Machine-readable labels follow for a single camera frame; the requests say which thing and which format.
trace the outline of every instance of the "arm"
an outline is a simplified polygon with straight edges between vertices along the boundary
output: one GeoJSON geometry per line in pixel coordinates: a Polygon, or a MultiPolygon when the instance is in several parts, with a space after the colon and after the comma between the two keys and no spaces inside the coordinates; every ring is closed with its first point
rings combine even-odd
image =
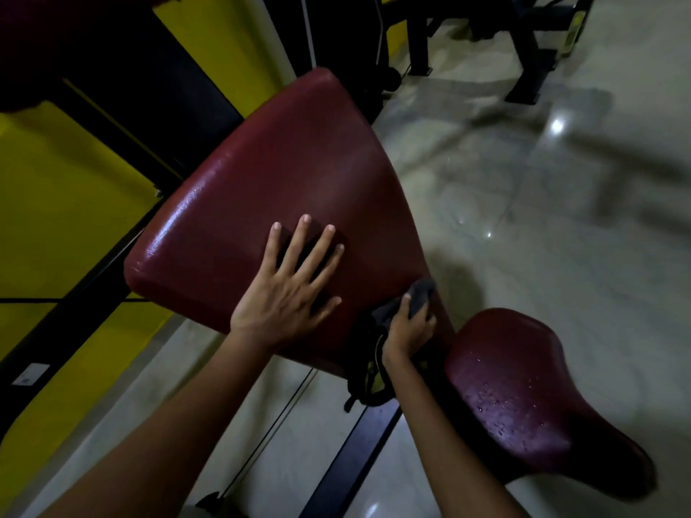
{"type": "Polygon", "coordinates": [[[526,513],[448,421],[410,357],[432,336],[427,305],[408,319],[404,295],[384,344],[383,362],[396,391],[442,516],[524,518],[526,513]]]}
{"type": "Polygon", "coordinates": [[[175,517],[231,419],[272,354],[305,336],[340,304],[310,315],[343,254],[339,246],[310,279],[333,239],[329,225],[296,271],[310,217],[301,218],[280,269],[281,225],[272,226],[261,268],[238,303],[230,334],[173,398],[88,471],[42,517],[175,517]]]}

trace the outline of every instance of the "red leather pad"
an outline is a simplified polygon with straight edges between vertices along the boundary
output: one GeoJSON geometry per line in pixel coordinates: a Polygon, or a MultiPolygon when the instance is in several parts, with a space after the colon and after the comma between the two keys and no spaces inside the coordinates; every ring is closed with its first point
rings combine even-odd
{"type": "MultiPolygon", "coordinates": [[[[212,329],[229,331],[269,229],[287,238],[312,215],[345,244],[326,291],[343,303],[284,355],[343,376],[343,347],[363,309],[402,294],[427,265],[398,178],[348,93],[315,69],[265,103],[171,196],[125,261],[132,290],[212,329]]],[[[438,297],[446,343],[453,329],[438,297]]]]}
{"type": "Polygon", "coordinates": [[[458,333],[446,376],[494,441],[521,465],[510,476],[555,472],[621,499],[656,487],[645,451],[590,407],[549,327],[510,309],[487,309],[458,333]]]}

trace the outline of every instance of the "white label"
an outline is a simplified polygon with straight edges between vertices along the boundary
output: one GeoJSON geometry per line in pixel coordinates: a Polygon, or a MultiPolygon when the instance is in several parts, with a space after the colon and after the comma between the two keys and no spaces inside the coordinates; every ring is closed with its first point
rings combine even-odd
{"type": "Polygon", "coordinates": [[[29,366],[24,369],[24,372],[17,376],[17,379],[12,382],[12,385],[34,385],[41,377],[41,374],[48,370],[48,367],[50,366],[45,363],[30,363],[29,366]]]}

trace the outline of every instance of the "hand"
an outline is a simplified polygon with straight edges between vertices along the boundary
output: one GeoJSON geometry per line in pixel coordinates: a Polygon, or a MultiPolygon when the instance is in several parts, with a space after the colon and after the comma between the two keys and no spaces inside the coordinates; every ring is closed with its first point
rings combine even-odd
{"type": "Polygon", "coordinates": [[[434,334],[437,319],[432,316],[427,319],[429,303],[422,306],[418,313],[408,319],[410,313],[410,294],[404,294],[401,299],[401,307],[391,321],[388,338],[384,342],[383,361],[388,369],[387,362],[391,358],[410,358],[417,353],[434,334]]]}
{"type": "Polygon", "coordinates": [[[278,270],[276,259],[281,224],[277,222],[272,226],[261,268],[230,318],[231,336],[246,338],[253,345],[275,352],[313,331],[341,303],[341,298],[334,296],[318,312],[311,314],[317,294],[333,276],[343,255],[344,248],[340,244],[326,267],[310,283],[336,232],[333,225],[326,226],[312,252],[295,270],[311,220],[309,215],[300,218],[278,270]]]}

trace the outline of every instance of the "forearm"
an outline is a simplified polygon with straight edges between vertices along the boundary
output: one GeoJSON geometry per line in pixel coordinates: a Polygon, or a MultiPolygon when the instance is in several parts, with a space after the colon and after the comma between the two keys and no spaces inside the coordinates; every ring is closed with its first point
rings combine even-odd
{"type": "Polygon", "coordinates": [[[456,433],[410,358],[392,353],[384,363],[442,516],[524,517],[456,433]]]}
{"type": "Polygon", "coordinates": [[[271,354],[229,336],[204,368],[44,513],[177,516],[271,354]]]}

